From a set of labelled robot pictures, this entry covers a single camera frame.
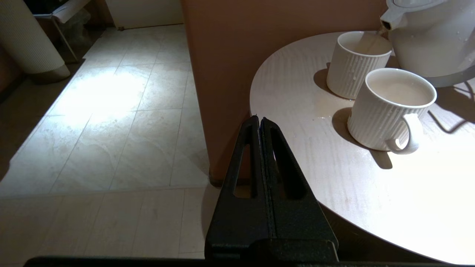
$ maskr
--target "kettle lid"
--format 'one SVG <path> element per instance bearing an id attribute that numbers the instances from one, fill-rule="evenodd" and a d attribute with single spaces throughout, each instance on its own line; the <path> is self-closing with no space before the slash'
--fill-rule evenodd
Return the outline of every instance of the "kettle lid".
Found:
<path id="1" fill-rule="evenodd" d="M 444 1 L 439 0 L 392 0 L 392 3 L 400 8 L 429 8 Z"/>
<path id="2" fill-rule="evenodd" d="M 406 13 L 428 9 L 447 1 L 448 0 L 386 0 L 386 5 L 389 9 Z"/>

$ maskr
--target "round table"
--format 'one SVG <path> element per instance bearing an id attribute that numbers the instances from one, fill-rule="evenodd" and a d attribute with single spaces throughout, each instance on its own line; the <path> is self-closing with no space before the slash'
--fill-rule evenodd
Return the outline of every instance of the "round table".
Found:
<path id="1" fill-rule="evenodd" d="M 272 54 L 252 82 L 252 114 L 279 125 L 315 197 L 330 210 L 405 249 L 475 264 L 475 79 L 437 89 L 415 153 L 369 150 L 346 127 L 354 102 L 326 86 L 340 34 Z M 395 57 L 388 66 L 397 66 Z"/>

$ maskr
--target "white kettle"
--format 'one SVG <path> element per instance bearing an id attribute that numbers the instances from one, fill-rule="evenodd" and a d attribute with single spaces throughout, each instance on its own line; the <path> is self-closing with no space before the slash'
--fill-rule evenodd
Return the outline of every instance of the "white kettle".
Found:
<path id="1" fill-rule="evenodd" d="M 401 68 L 435 87 L 475 77 L 475 0 L 387 0 L 381 16 Z"/>

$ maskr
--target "orange wall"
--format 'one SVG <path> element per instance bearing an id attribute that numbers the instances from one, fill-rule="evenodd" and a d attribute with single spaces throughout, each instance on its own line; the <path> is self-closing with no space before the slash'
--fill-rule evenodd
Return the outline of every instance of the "orange wall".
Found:
<path id="1" fill-rule="evenodd" d="M 249 90 L 262 62 L 293 41 L 328 32 L 376 30 L 385 0 L 182 0 L 209 154 L 222 180 Z"/>

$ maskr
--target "floor tile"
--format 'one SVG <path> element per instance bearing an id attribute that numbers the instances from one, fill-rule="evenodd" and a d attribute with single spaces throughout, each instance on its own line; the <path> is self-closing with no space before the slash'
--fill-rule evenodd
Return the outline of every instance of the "floor tile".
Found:
<path id="1" fill-rule="evenodd" d="M 8 205 L 1 210 L 10 209 L 6 212 L 12 217 L 0 233 L 0 264 L 22 263 L 37 255 L 61 201 L 62 197 L 1 200 Z"/>
<path id="2" fill-rule="evenodd" d="M 190 62 L 186 33 L 167 33 L 155 63 Z"/>
<path id="3" fill-rule="evenodd" d="M 104 195 L 85 255 L 115 257 L 131 255 L 143 195 L 143 192 Z"/>
<path id="4" fill-rule="evenodd" d="M 104 92 L 106 109 L 137 110 L 152 68 L 153 64 L 118 67 L 111 86 Z"/>
<path id="5" fill-rule="evenodd" d="M 208 232 L 218 196 L 219 189 L 212 186 L 185 190 L 180 253 L 204 251 L 204 237 Z"/>
<path id="6" fill-rule="evenodd" d="M 107 110 L 116 67 L 82 68 L 49 115 L 85 114 Z"/>
<path id="7" fill-rule="evenodd" d="M 181 110 L 138 111 L 111 189 L 168 186 Z"/>
<path id="8" fill-rule="evenodd" d="M 43 117 L 0 118 L 0 180 L 7 173 L 10 162 L 23 149 L 39 125 Z"/>
<path id="9" fill-rule="evenodd" d="M 183 108 L 198 108 L 198 97 L 196 95 L 195 80 L 193 71 L 190 68 L 188 72 L 188 80 L 186 82 L 185 99 L 183 100 Z"/>
<path id="10" fill-rule="evenodd" d="M 107 190 L 135 112 L 91 116 L 51 192 Z"/>
<path id="11" fill-rule="evenodd" d="M 83 67 L 117 67 L 122 62 L 124 55 L 125 53 L 123 52 L 96 54 L 93 57 L 87 58 Z"/>
<path id="12" fill-rule="evenodd" d="M 200 110 L 183 108 L 171 185 L 208 184 L 209 160 Z"/>
<path id="13" fill-rule="evenodd" d="M 83 255 L 103 196 L 64 197 L 38 255 Z"/>
<path id="14" fill-rule="evenodd" d="M 81 68 L 118 67 L 132 40 L 133 36 L 119 33 L 103 35 L 84 55 Z"/>
<path id="15" fill-rule="evenodd" d="M 204 259 L 205 252 L 190 252 L 190 253 L 179 253 L 178 258 L 187 258 L 187 259 Z"/>
<path id="16" fill-rule="evenodd" d="M 147 33 L 134 36 L 134 40 L 125 53 L 121 66 L 153 64 L 160 51 L 163 34 Z"/>
<path id="17" fill-rule="evenodd" d="M 30 79 L 25 80 L 0 104 L 0 117 L 25 118 L 46 115 L 68 82 L 69 78 L 53 84 L 36 85 Z"/>
<path id="18" fill-rule="evenodd" d="M 189 63 L 153 67 L 139 110 L 182 108 Z"/>
<path id="19" fill-rule="evenodd" d="M 149 191 L 140 211 L 133 257 L 177 257 L 183 189 Z"/>
<path id="20" fill-rule="evenodd" d="M 48 193 L 89 116 L 52 116 L 30 138 L 0 182 L 0 196 Z"/>

